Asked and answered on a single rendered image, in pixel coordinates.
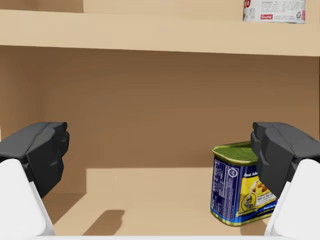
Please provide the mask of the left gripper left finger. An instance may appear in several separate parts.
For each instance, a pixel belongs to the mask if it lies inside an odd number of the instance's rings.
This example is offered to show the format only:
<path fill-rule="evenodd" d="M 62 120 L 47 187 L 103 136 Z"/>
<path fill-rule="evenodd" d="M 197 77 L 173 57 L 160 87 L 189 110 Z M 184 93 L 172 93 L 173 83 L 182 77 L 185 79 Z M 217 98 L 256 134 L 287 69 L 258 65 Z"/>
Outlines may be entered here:
<path fill-rule="evenodd" d="M 60 182 L 66 122 L 30 124 L 0 142 L 0 236 L 53 236 L 42 199 Z"/>

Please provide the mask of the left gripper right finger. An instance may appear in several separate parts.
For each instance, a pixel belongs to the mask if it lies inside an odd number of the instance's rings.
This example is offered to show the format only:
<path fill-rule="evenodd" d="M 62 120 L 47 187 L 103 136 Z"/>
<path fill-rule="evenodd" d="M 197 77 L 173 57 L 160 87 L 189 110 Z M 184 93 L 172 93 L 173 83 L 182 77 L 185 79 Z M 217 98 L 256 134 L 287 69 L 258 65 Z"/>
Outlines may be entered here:
<path fill-rule="evenodd" d="M 320 141 L 282 122 L 254 122 L 259 179 L 277 198 L 265 236 L 320 236 Z"/>

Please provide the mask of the green and blue rectangular can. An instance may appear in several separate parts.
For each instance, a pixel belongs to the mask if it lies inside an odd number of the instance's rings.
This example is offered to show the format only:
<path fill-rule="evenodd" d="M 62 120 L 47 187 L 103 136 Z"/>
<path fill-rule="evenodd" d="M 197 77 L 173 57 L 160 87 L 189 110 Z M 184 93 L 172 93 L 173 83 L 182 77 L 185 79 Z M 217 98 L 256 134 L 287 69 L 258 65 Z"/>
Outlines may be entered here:
<path fill-rule="evenodd" d="M 211 213 L 232 227 L 270 217 L 278 199 L 259 179 L 251 143 L 218 145 L 212 152 Z"/>

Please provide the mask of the pale wooden shelf unit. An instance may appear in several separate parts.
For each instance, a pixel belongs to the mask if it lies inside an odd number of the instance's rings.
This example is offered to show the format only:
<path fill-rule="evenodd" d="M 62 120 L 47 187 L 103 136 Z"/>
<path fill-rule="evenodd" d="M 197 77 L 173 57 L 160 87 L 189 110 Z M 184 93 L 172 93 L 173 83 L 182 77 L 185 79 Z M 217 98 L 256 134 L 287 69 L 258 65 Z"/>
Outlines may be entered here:
<path fill-rule="evenodd" d="M 261 236 L 210 212 L 217 145 L 283 122 L 320 139 L 320 0 L 305 24 L 244 0 L 0 0 L 0 131 L 67 122 L 58 236 Z"/>

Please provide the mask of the red and white can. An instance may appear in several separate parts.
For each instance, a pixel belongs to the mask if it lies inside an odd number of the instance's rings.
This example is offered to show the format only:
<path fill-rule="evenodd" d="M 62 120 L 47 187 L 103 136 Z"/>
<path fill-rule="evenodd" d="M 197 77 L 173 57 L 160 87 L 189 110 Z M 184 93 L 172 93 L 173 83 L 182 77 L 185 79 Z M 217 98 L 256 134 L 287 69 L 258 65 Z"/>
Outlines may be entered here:
<path fill-rule="evenodd" d="M 243 21 L 304 24 L 306 0 L 244 0 Z"/>

